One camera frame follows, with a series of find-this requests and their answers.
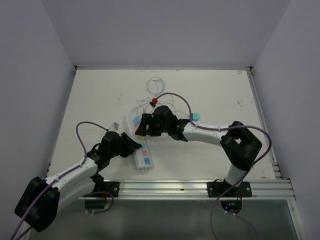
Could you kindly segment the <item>salmon pink plug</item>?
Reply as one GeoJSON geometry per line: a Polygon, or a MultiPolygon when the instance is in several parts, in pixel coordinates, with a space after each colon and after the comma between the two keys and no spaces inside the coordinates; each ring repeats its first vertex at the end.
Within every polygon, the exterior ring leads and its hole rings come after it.
{"type": "Polygon", "coordinates": [[[139,128],[139,126],[140,126],[139,124],[138,124],[137,126],[135,126],[134,129],[133,129],[133,131],[136,132],[137,129],[139,128]]]}

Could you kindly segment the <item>light blue plug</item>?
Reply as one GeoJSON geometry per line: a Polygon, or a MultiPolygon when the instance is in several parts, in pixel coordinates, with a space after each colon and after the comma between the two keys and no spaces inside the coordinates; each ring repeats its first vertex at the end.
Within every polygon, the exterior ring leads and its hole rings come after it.
{"type": "Polygon", "coordinates": [[[136,116],[133,120],[132,120],[132,124],[133,126],[137,126],[139,123],[141,122],[141,118],[139,116],[136,116]]]}

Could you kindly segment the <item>white power strip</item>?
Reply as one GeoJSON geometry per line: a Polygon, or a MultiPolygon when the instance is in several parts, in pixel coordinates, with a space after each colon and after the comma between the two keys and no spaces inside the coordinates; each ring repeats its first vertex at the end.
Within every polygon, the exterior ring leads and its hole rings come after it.
{"type": "Polygon", "coordinates": [[[125,129],[126,129],[126,133],[129,135],[129,137],[132,140],[142,145],[142,148],[136,150],[133,154],[136,168],[142,172],[147,172],[148,170],[154,167],[154,164],[153,164],[151,153],[149,151],[149,148],[146,142],[146,138],[144,136],[135,135],[132,120],[136,116],[139,116],[139,115],[136,115],[131,111],[124,116],[125,129]]]}

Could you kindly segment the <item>dark teal plug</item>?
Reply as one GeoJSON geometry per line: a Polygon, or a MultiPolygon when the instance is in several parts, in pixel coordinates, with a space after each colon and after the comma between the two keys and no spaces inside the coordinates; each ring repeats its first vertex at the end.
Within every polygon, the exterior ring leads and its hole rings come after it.
{"type": "Polygon", "coordinates": [[[188,118],[194,122],[198,122],[200,120],[200,115],[196,112],[192,112],[190,115],[188,115],[188,118]]]}

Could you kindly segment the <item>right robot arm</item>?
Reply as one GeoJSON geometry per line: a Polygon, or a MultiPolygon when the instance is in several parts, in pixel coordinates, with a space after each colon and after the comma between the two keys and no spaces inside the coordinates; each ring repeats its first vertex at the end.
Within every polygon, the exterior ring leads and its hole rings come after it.
{"type": "Polygon", "coordinates": [[[177,118],[167,106],[160,106],[153,113],[142,114],[135,135],[159,137],[168,134],[176,141],[203,142],[222,147],[231,165],[223,180],[206,184],[210,198],[252,197],[251,184],[243,176],[251,170],[262,149],[262,143],[239,121],[223,130],[213,131],[210,126],[197,126],[189,119],[177,118]]]}

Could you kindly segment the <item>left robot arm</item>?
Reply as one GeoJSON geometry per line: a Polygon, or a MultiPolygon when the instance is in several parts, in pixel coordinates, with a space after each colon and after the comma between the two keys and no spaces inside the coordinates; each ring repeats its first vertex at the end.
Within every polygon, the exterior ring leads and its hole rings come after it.
{"type": "Polygon", "coordinates": [[[103,193],[103,177],[99,174],[120,156],[126,158],[142,145],[126,133],[108,131],[85,157],[61,173],[47,178],[35,177],[27,185],[14,213],[37,232],[48,228],[58,212],[78,198],[103,193]]]}

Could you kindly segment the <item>aluminium mounting rail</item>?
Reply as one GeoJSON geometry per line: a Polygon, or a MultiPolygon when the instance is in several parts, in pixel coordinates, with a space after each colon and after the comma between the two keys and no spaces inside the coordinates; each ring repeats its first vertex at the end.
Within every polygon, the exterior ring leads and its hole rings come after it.
{"type": "MultiPolygon", "coordinates": [[[[249,180],[249,186],[221,200],[294,200],[290,180],[249,180]]],[[[208,180],[104,180],[102,190],[110,190],[118,200],[215,200],[208,180]]]]}

